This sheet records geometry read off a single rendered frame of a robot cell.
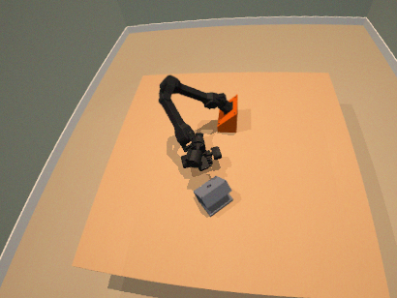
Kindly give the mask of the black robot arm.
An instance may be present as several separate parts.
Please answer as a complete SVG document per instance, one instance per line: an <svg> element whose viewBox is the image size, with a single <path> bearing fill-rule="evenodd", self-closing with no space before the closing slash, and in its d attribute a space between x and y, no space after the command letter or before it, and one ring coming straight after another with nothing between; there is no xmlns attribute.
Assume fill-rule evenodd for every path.
<svg viewBox="0 0 397 298"><path fill-rule="evenodd" d="M207 108L220 108L224 115L233 110L233 102L227 101L225 93L204 93L195 88L182 84L175 76L167 75L166 78L160 83L160 99L159 104L162 105L166 112L168 119L174 127L174 134L181 145L184 152L187 152L185 161L187 165L199 169L199 171L206 170L212 166L211 158L206 157L204 153L205 143L202 133L196 133L193 129L186 124L181 115L179 114L173 101L170 99L171 95L179 94L184 97L190 97L195 100L201 101L204 107ZM188 144L191 142L191 144Z"/></svg>

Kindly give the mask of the grey sloped panel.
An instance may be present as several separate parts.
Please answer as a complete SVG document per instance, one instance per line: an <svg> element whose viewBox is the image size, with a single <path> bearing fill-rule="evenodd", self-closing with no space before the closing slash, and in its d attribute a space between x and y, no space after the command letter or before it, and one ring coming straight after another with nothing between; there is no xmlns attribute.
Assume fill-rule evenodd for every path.
<svg viewBox="0 0 397 298"><path fill-rule="evenodd" d="M210 217L233 201L233 197L229 195L231 192L227 180L218 176L213 177L193 191L198 202Z"/></svg>

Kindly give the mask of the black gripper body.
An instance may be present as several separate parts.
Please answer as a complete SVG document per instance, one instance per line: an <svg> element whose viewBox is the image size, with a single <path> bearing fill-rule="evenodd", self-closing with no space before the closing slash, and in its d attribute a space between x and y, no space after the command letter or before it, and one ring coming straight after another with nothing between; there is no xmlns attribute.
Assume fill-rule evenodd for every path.
<svg viewBox="0 0 397 298"><path fill-rule="evenodd" d="M204 152L202 152L202 154L204 153L204 155L206 155L206 157L211 158L211 159L212 159L212 156L213 156L214 160L219 160L219 159L222 158L222 154L221 154L220 148L218 146L212 147L211 151L212 152L210 152L210 150L206 151L206 148L205 148L205 150L204 150ZM182 161L183 167L187 168L187 167L190 167L190 166L187 165L187 162L185 161L185 157L186 157L186 155L181 156L181 161Z"/></svg>

